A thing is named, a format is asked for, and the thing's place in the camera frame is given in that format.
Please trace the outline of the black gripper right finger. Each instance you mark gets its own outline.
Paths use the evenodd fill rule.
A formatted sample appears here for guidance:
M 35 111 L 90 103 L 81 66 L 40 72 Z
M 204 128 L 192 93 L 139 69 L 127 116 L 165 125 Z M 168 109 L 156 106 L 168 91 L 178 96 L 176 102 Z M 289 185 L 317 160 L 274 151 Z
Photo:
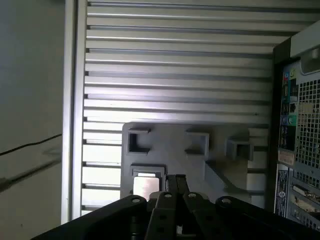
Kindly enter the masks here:
M 185 175 L 177 175 L 179 192 L 189 211 L 189 227 L 198 240 L 318 240 L 314 229 L 231 196 L 214 203 L 191 192 Z

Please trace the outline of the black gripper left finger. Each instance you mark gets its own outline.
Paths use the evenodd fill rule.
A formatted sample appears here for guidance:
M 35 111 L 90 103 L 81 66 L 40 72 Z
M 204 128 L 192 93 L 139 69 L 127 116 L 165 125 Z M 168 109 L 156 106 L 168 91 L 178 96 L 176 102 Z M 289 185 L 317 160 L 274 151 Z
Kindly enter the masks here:
M 150 199 L 129 195 L 35 237 L 37 240 L 174 240 L 177 176 Z

